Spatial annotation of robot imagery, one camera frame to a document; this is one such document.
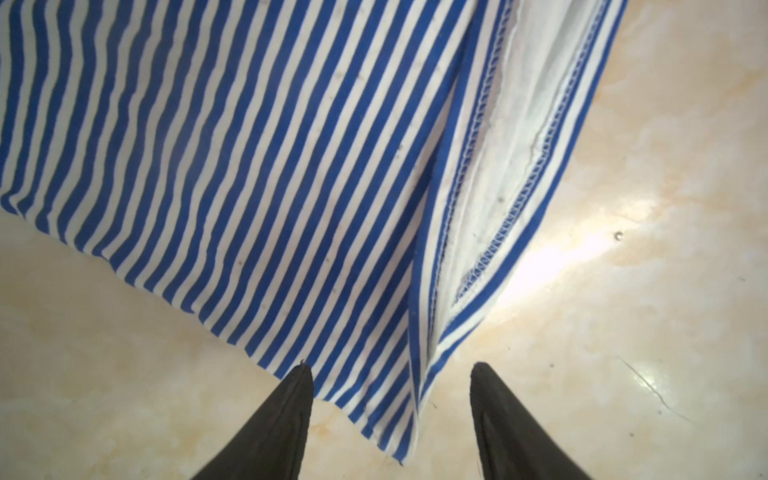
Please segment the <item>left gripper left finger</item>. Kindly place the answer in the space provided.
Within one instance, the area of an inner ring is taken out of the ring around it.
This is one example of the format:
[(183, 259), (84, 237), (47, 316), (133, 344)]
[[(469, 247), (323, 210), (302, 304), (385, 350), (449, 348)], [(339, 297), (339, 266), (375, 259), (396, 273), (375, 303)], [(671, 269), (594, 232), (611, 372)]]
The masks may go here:
[(305, 452), (314, 385), (294, 367), (197, 479), (296, 479)]

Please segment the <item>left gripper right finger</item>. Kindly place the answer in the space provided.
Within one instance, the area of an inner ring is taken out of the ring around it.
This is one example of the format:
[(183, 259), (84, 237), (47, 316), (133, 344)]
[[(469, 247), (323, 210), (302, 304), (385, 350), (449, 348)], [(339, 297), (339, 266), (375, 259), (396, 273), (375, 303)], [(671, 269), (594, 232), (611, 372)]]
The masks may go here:
[(589, 477), (485, 362), (472, 368), (470, 405), (484, 478)]

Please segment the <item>blue white striped tank top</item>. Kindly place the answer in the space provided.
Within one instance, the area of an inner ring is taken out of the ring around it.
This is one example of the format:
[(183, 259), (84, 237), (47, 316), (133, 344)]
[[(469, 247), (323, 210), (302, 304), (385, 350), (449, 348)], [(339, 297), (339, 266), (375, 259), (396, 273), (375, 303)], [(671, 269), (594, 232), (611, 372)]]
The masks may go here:
[(537, 232), (622, 1), (5, 1), (1, 205), (399, 462)]

